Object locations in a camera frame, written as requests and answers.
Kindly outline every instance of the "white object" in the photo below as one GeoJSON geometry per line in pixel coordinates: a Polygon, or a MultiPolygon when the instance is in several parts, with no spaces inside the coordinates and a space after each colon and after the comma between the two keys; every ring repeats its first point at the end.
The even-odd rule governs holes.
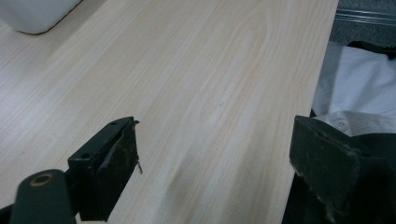
{"type": "Polygon", "coordinates": [[[396,133],[396,117],[352,111],[340,111],[315,117],[338,131],[356,136],[366,133],[396,133]]]}
{"type": "Polygon", "coordinates": [[[396,60],[330,42],[312,108],[396,116],[396,60]]]}
{"type": "Polygon", "coordinates": [[[17,31],[40,34],[48,31],[80,0],[0,0],[0,18],[17,31]]]}

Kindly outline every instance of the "white cloth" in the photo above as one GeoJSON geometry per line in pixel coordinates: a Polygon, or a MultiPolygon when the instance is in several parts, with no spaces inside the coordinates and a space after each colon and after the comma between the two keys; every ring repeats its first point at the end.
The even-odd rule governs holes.
{"type": "Polygon", "coordinates": [[[312,109],[349,136],[396,133],[396,60],[330,42],[312,109]]]}
{"type": "Polygon", "coordinates": [[[396,118],[351,111],[334,112],[315,117],[338,131],[356,136],[366,133],[396,133],[396,118]]]}
{"type": "Polygon", "coordinates": [[[396,60],[330,42],[312,108],[396,116],[396,60]]]}

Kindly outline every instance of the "wooden table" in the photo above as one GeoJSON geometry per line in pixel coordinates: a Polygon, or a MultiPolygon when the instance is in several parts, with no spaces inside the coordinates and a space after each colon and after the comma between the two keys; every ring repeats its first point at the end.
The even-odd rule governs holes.
{"type": "Polygon", "coordinates": [[[336,6],[85,0],[43,35],[1,22],[0,206],[134,116],[144,173],[109,223],[280,223],[336,6]]]}

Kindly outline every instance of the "wood grain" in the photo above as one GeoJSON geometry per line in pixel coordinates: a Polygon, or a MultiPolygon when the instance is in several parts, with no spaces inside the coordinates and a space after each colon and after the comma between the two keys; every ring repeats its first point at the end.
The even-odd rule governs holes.
{"type": "Polygon", "coordinates": [[[280,223],[334,0],[84,0],[43,35],[0,22],[0,206],[134,116],[144,173],[109,223],[280,223]]]}

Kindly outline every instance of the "gray floor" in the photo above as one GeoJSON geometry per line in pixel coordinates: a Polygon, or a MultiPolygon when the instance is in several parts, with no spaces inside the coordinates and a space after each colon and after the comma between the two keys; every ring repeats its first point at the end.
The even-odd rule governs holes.
{"type": "MultiPolygon", "coordinates": [[[[396,14],[396,0],[340,0],[338,7],[396,14]]],[[[330,40],[342,45],[362,40],[382,47],[396,46],[396,26],[334,21],[330,40]]]]}

